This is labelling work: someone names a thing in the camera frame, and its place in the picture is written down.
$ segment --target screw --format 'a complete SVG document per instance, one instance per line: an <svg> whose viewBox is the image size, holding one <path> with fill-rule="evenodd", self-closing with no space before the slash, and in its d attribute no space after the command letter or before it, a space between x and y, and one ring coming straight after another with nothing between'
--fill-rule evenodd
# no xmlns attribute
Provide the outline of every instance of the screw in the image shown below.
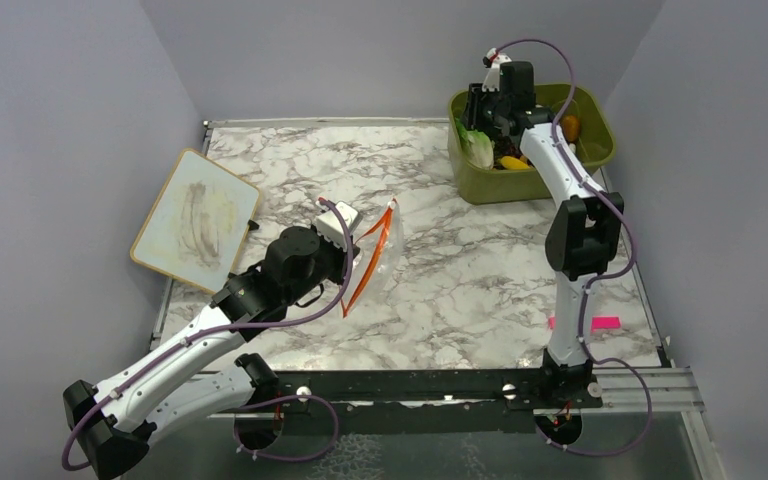
<svg viewBox="0 0 768 480"><path fill-rule="evenodd" d="M296 395L310 395L311 393L312 392L310 391L310 388L308 388L308 387L306 387L304 385L299 387L298 390L296 390ZM305 403L305 402L307 402L307 399L306 398L300 398L299 401L302 402L302 403Z"/></svg>
<svg viewBox="0 0 768 480"><path fill-rule="evenodd" d="M514 391L516 391L516 387L515 387L515 386L513 386L513 385L512 385L512 384L510 384L510 383L506 383L506 384L505 384L505 386L503 386L503 387L502 387L502 393L505 393L505 392L514 392ZM508 394L505 394L505 398L506 398L507 400L513 400L513 399L515 399L515 398L516 398L516 394L515 394L515 393L508 393Z"/></svg>
<svg viewBox="0 0 768 480"><path fill-rule="evenodd" d="M599 398L602 396L602 385L599 385L596 382L590 383L590 385L587 386L587 393L590 394L593 398Z"/></svg>

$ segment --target whiteboard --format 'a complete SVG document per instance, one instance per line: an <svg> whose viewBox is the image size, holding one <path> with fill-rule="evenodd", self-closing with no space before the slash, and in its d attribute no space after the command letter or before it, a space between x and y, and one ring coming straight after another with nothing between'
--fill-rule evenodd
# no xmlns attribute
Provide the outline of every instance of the whiteboard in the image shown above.
<svg viewBox="0 0 768 480"><path fill-rule="evenodd" d="M260 191L195 150L181 152L131 259L214 293L228 279Z"/></svg>

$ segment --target wooden whiteboard frame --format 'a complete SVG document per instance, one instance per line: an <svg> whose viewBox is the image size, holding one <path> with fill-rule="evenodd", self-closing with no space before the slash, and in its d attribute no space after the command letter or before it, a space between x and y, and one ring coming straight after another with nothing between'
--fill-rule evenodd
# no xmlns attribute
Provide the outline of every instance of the wooden whiteboard frame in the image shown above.
<svg viewBox="0 0 768 480"><path fill-rule="evenodd" d="M163 270L162 268L158 268L158 267L156 267L154 265L149 265L149 264L139 260L134 255L134 251L137 249L137 245L140 243L140 240L142 240L143 233L145 232L146 227L148 227L149 221L151 220L152 216L154 216L154 211L157 208L157 205L160 203L160 199L163 198L163 194L166 193L166 187L169 186L169 182L172 180L172 176L175 175L175 172L178 170L178 165L181 164L181 160L184 158L184 155L187 152L192 152L192 153L198 155L199 157L205 159L206 161L208 161L208 162L216 165L220 169L224 170L229 175L232 175L237 180L240 180L241 182L246 183L250 187L254 188L257 191L257 200L255 201L254 209L252 210L252 217L254 216L255 212L257 212L257 208L260 206L260 202L263 200L263 195L262 195L262 193L261 193L259 188L257 188L255 185L253 185L249 181L239 177L237 174L235 174L231 170L228 170L227 168L223 167L222 165L219 165L218 163L214 162L213 160L207 158L207 156L203 155L201 152L197 152L195 149L192 149L192 148L185 148L185 149L181 150L181 153L178 155L178 160L175 161L175 166L172 167L172 170L169 172L169 176L166 177L166 182L164 182L163 188L161 188L160 189L160 193L157 194L157 198L154 200L154 204L151 206L151 211L149 212L148 216L146 217L145 222L143 222L143 226L140 228L140 233L137 234L137 239L134 240L133 245L131 245L130 256L131 256L131 260L133 260L134 263L136 263L138 265L142 265L143 267L146 267L146 268L148 268L150 270L154 270L155 272L162 273L162 274L166 275L169 278L178 280L179 282L185 283L187 285L191 285L191 286L193 286L195 288L198 288L199 290L202 290L202 291L205 291L207 293L213 294L213 293L216 293L216 292L211 291L210 289L204 287L203 285L195 284L195 283L193 283L193 282L191 282L191 281L189 281L189 280L187 280L185 278L179 277L178 275L173 275L172 273L167 272L166 270ZM234 265L236 265L237 262L240 260L240 255L243 252L243 245L246 242L246 237L248 237L248 234L249 234L249 226L246 225L246 229L243 232L243 237L240 239L240 246L237 247L237 253L234 255L234 260L233 260L233 262L231 264L232 267Z"/></svg>

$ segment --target metal frame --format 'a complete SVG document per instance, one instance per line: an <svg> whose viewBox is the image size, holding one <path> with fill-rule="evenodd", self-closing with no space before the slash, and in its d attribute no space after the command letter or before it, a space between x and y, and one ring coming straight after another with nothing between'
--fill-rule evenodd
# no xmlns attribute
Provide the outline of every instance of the metal frame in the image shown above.
<svg viewBox="0 0 768 480"><path fill-rule="evenodd" d="M609 192L614 191L614 185L611 182L611 178L608 176L608 172L605 170L605 168L600 168L599 172L602 174L602 178L605 180L605 189ZM626 246L627 250L628 245L630 245L628 232L625 229L621 229L620 235L622 235L623 244ZM666 348L669 347L669 344L665 346L665 342L662 341L663 337L661 337L661 333L658 330L658 325L655 323L655 314L652 312L652 306L649 304L649 296L646 294L646 288L643 284L643 277L640 275L640 269L637 267L636 263L631 267L631 273L634 275L634 283L637 284L637 290L640 292L640 300L643 302L643 311L646 313L646 320L649 322L649 330L652 332L652 338L655 340L655 345L666 350Z"/></svg>
<svg viewBox="0 0 768 480"><path fill-rule="evenodd" d="M420 125L448 125L445 117L409 118L409 117L303 117L303 118L263 118L253 120L210 120L205 127L243 128L243 127L314 127L327 124L329 127L409 127Z"/></svg>
<svg viewBox="0 0 768 480"><path fill-rule="evenodd" d="M690 449L696 458L696 466L704 480L726 480L723 462L716 443L708 433L708 424L702 412L682 412L684 429Z"/></svg>

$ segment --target lettuce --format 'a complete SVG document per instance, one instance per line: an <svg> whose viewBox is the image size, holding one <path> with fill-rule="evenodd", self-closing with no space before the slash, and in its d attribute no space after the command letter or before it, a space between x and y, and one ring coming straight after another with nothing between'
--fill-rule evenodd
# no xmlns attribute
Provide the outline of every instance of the lettuce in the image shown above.
<svg viewBox="0 0 768 480"><path fill-rule="evenodd" d="M460 120L455 120L461 148L473 165L490 170L493 168L493 142L484 132L467 130Z"/></svg>

